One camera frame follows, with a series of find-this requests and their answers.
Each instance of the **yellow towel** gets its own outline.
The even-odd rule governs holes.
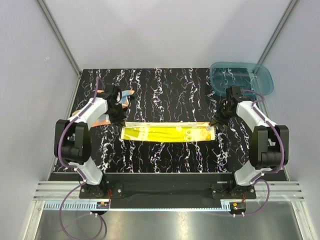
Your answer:
[[[215,140],[208,122],[126,122],[121,139],[159,143],[188,143]]]

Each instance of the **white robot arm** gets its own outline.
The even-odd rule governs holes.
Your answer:
[[[225,104],[217,110],[210,125],[228,125],[231,117],[242,118],[252,131],[249,161],[234,173],[237,186],[250,186],[258,176],[272,172],[288,163],[289,130],[268,119],[250,97],[243,96],[240,87],[226,90]]]
[[[63,136],[61,156],[69,166],[74,166],[86,179],[86,188],[96,197],[107,193],[105,175],[91,158],[91,138],[89,130],[102,114],[108,114],[111,124],[124,126],[126,118],[121,104],[122,92],[115,85],[106,85],[102,93],[90,98],[88,103],[67,120],[58,120],[55,125],[54,155],[58,157],[58,146],[62,133],[73,121]]]

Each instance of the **gray wall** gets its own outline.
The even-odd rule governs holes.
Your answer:
[[[288,170],[301,184],[320,236],[320,1],[300,0],[265,66],[274,92],[267,98],[271,117],[290,131]]]
[[[0,239],[18,240],[76,74],[35,0],[0,1],[0,55]]]
[[[80,68],[259,60],[289,0],[45,0]]]

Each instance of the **metal floor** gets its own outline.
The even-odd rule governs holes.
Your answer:
[[[247,213],[258,203],[248,202]],[[64,211],[67,226],[84,211]],[[107,240],[302,240],[293,208],[289,202],[269,202],[253,216],[233,218],[226,212],[119,212],[103,215],[107,224]],[[67,228],[79,239],[92,238],[100,228],[93,216],[81,218]],[[59,212],[42,213],[36,240],[68,240],[61,231]]]

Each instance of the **transparent blue container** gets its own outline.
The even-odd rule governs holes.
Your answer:
[[[274,90],[269,70],[255,63],[216,62],[210,68],[210,81],[215,94],[222,97],[226,97],[226,89],[231,86],[240,86],[241,89],[253,90],[264,96]],[[243,95],[254,96],[249,92]]]

